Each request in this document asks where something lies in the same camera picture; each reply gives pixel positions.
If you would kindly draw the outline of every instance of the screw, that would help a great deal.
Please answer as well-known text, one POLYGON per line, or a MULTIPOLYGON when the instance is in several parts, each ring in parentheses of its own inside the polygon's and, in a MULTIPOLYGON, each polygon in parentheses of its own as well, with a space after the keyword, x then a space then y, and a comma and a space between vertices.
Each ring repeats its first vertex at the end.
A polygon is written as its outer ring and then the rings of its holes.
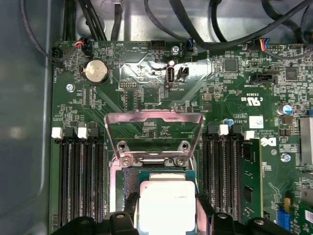
POLYGON ((176 163, 179 166, 183 166, 185 164, 185 160, 183 158, 178 158, 176 163))
POLYGON ((290 162, 291 160, 291 156, 287 153, 282 154, 282 156, 280 157, 280 160, 284 163, 290 162))
POLYGON ((256 219, 254 223, 256 223, 257 225, 264 225, 264 221, 261 219, 256 219))
POLYGON ((179 54, 179 47, 178 46, 173 46, 171 49, 171 52, 173 55, 178 55, 179 54))
POLYGON ((75 86, 73 84, 67 84, 67 91, 73 92, 75 90, 75 86))
POLYGON ((218 214, 217 216, 218 216, 219 218, 221 218, 221 219, 226 219, 226 218, 227 218, 227 215, 224 214, 224 213, 220 213, 220 214, 218 214))
POLYGON ((125 167, 131 166, 131 164, 132 164, 131 158, 130 157, 124 157, 123 160, 122 160, 122 164, 125 167))

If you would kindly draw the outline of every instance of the blue plastic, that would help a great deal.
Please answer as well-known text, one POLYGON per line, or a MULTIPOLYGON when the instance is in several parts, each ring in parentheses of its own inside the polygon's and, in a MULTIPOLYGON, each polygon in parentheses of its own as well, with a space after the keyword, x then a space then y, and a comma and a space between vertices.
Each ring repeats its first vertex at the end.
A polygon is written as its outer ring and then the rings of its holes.
POLYGON ((277 224, 290 231, 290 214, 286 213, 284 209, 277 211, 277 224))

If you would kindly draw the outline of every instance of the integrated circuit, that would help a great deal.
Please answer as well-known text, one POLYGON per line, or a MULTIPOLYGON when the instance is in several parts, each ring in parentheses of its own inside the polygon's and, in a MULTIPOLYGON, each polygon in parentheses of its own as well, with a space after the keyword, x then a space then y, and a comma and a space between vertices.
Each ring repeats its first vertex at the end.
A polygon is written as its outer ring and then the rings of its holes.
POLYGON ((236 59, 226 59, 224 61, 225 72, 237 72, 238 65, 236 59))
POLYGON ((297 81, 298 80, 298 69, 295 67, 287 67, 286 69, 286 81, 297 81))

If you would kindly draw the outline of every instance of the wire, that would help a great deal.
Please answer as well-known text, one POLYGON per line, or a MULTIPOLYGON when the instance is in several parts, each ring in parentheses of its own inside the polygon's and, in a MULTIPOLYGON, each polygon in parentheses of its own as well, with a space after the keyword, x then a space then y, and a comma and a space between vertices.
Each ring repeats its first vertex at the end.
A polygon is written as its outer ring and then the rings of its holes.
POLYGON ((303 59, 305 57, 310 56, 313 53, 313 50, 307 51, 301 55, 297 55, 297 56, 280 56, 277 54, 274 54, 268 50, 264 51, 266 54, 271 55, 279 60, 299 60, 299 59, 303 59))
POLYGON ((84 3, 84 0, 78 0, 78 2, 79 2, 79 4, 80 4, 80 7, 81 7, 82 10, 83 10, 84 16, 85 16, 85 18, 86 18, 86 22, 87 22, 87 24, 88 24, 88 27, 89 27, 89 29, 90 29, 90 32, 91 32, 91 35, 92 35, 93 39, 94 39, 95 41, 99 41, 99 37, 98 37, 98 34, 97 34, 97 32, 96 32, 95 25, 94 25, 94 23, 93 23, 93 21, 92 21, 92 18, 91 18, 90 14, 89 14, 89 12, 88 12, 88 10, 87 10, 87 8, 86 8, 86 5, 85 5, 85 3, 84 3))
POLYGON ((163 26, 161 24, 160 21, 158 21, 158 19, 154 16, 154 14, 152 13, 150 7, 149 7, 149 0, 143 0, 144 6, 145 6, 145 11, 147 16, 149 17, 149 19, 151 20, 151 22, 159 29, 161 29, 163 32, 167 33, 168 35, 172 36, 173 38, 178 39, 179 41, 185 41, 186 38, 185 37, 181 37, 177 34, 175 34, 174 32, 170 31, 168 28, 166 28, 165 26, 163 26))
POLYGON ((76 40, 76 2, 69 0, 69 14, 68 14, 68 39, 70 41, 76 40))
POLYGON ((217 22, 217 7, 221 3, 221 0, 211 0, 210 1, 210 6, 211 6, 211 22, 212 22, 212 27, 214 30, 214 33, 216 34, 217 38, 220 40, 220 42, 225 43, 227 42, 226 38, 222 34, 219 24, 217 22))
POLYGON ((310 42, 305 38, 304 35, 304 26, 309 14, 309 9, 312 6, 312 4, 310 4, 309 6, 307 6, 307 8, 304 10, 302 18, 301 18, 301 24, 300 24, 300 28, 301 28, 301 39, 303 41, 303 44, 309 48, 313 48, 313 45, 310 44, 310 42))
POLYGON ((308 6, 310 3, 313 2, 313 0, 304 0, 303 2, 299 3, 296 7, 291 9, 289 12, 287 12, 285 15, 280 17, 278 20, 270 23, 266 27, 249 34, 243 38, 233 40, 226 43, 205 43, 201 36, 198 34, 194 26, 192 25, 182 3, 180 0, 169 0, 170 4, 172 6, 172 9, 174 10, 175 14, 177 15, 180 23, 182 26, 186 29, 186 31, 191 35, 191 37, 197 42, 199 46, 206 50, 224 50, 228 49, 230 47, 235 47, 240 44, 244 44, 248 41, 251 41, 254 38, 262 37, 263 35, 269 33, 273 29, 275 29, 277 26, 279 26, 281 23, 289 19, 291 16, 299 12, 301 9, 308 6))
POLYGON ((68 15, 69 15, 69 0, 64 0, 64 12, 63 12, 63 34, 62 40, 68 40, 68 15))
POLYGON ((101 22, 99 20, 99 17, 96 13, 96 11, 94 10, 93 8, 93 5, 91 4, 90 0, 84 0, 86 6, 87 6, 87 11, 89 12, 93 22, 94 22, 94 25, 95 25, 95 30, 98 32, 98 37, 101 41, 107 41, 107 37, 106 35, 104 34, 104 29, 101 25, 101 22))
POLYGON ((114 9, 114 25, 111 33, 111 41, 117 41, 122 22, 122 6, 115 4, 114 9))
MULTIPOLYGON (((263 9, 265 10, 266 14, 271 17, 273 20, 278 20, 282 17, 282 14, 276 11, 273 6, 270 4, 269 0, 261 0, 263 9)), ((287 19, 285 22, 282 23, 284 26, 288 27, 290 30, 293 31, 296 41, 298 43, 302 43, 301 39, 301 29, 300 27, 291 19, 287 19)))
POLYGON ((20 2, 20 9, 21 9, 21 14, 22 14, 22 20, 23 20, 23 25, 25 27, 25 30, 27 32, 27 36, 30 39, 30 41, 34 44, 35 48, 46 58, 51 60, 52 62, 63 62, 67 60, 68 58, 71 57, 71 55, 75 52, 76 48, 72 47, 62 58, 56 58, 54 56, 49 55, 45 50, 40 46, 38 43, 37 39, 34 36, 33 31, 31 30, 31 27, 29 25, 29 21, 27 18, 27 13, 26 13, 26 6, 25 6, 25 0, 21 0, 20 2))

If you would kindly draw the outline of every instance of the black connector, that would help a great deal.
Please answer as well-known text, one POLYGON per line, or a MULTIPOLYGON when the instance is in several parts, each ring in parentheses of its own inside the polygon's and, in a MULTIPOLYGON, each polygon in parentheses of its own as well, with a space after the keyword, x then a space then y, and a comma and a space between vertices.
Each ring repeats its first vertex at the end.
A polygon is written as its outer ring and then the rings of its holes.
POLYGON ((84 43, 81 48, 82 48, 82 52, 85 54, 85 56, 87 56, 87 57, 93 56, 91 40, 88 37, 86 37, 85 35, 82 35, 79 40, 84 43))
MULTIPOLYGON (((63 51, 61 48, 59 47, 53 47, 51 49, 51 52, 52 52, 52 56, 55 57, 55 58, 62 58, 63 57, 63 51)), ((52 63, 54 64, 55 67, 57 68, 63 68, 63 62, 58 62, 58 61, 52 61, 52 63)))

